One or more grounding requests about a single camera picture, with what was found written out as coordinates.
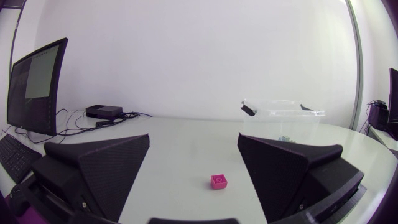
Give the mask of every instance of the clear plastic box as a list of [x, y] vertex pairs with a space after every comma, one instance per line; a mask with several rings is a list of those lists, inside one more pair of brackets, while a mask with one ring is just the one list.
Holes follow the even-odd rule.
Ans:
[[245, 99], [242, 107], [248, 112], [244, 112], [243, 134], [302, 144], [312, 142], [325, 116], [323, 110], [289, 100]]

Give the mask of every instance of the pink block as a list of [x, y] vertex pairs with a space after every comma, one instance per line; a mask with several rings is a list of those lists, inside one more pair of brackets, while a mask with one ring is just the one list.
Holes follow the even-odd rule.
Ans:
[[210, 181], [211, 181], [211, 187], [214, 190], [226, 188], [226, 184], [228, 183], [223, 174], [212, 175]]

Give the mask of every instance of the white table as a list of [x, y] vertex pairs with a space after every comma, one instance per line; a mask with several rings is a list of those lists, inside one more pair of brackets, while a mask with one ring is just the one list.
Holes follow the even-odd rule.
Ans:
[[[77, 117], [74, 116], [71, 121], [74, 122]], [[85, 118], [78, 124], [92, 126], [95, 121]], [[119, 220], [121, 223], [146, 223], [152, 217], [182, 220], [237, 218], [240, 223], [265, 223], [260, 202], [238, 151], [240, 131], [244, 131], [242, 122], [141, 116], [110, 128], [67, 137], [63, 143], [149, 133], [150, 148], [124, 206]], [[254, 129], [243, 132], [261, 137], [259, 133], [261, 131]], [[39, 135], [33, 137], [36, 140], [42, 138]], [[42, 144], [32, 145], [23, 136], [17, 138], [44, 153]], [[397, 159], [377, 141], [327, 124], [319, 124], [311, 140], [292, 140], [319, 146], [343, 146], [342, 157], [365, 173], [362, 184], [368, 189], [343, 223], [366, 223], [386, 193]], [[210, 176], [215, 174], [226, 176], [226, 189], [211, 190]], [[0, 190], [7, 194], [14, 183], [2, 166], [0, 180]]]
[[389, 133], [380, 131], [373, 126], [369, 129], [369, 136], [373, 135], [381, 144], [387, 148], [398, 151], [398, 141], [395, 141]]

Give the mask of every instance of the monitor screen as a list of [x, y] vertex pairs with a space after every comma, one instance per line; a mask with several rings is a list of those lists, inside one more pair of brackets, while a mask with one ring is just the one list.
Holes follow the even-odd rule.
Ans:
[[398, 71], [390, 68], [390, 99], [388, 123], [398, 123]]
[[59, 74], [68, 39], [32, 52], [12, 67], [7, 123], [54, 136]]

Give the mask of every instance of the black box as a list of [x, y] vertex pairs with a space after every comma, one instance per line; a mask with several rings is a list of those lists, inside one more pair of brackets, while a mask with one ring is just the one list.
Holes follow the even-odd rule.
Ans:
[[123, 109], [120, 106], [94, 105], [86, 108], [87, 117], [108, 119], [114, 121], [119, 118]]

